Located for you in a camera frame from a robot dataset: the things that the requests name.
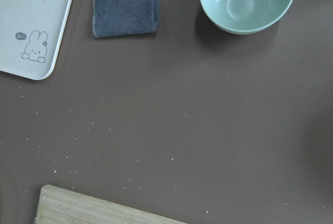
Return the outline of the cream rabbit tray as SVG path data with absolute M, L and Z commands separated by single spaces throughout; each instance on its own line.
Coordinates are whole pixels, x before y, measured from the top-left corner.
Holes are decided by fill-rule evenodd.
M 1 71 L 43 80 L 55 67 L 72 0 L 1 0 Z

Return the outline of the grey folded cloth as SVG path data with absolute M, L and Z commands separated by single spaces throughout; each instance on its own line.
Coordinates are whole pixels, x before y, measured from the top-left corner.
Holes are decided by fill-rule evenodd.
M 156 32 L 160 0 L 93 0 L 92 29 L 97 38 Z

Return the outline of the bamboo cutting board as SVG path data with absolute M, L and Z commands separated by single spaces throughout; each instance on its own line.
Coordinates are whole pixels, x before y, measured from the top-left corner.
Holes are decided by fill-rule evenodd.
M 41 187 L 35 223 L 180 223 L 53 185 Z

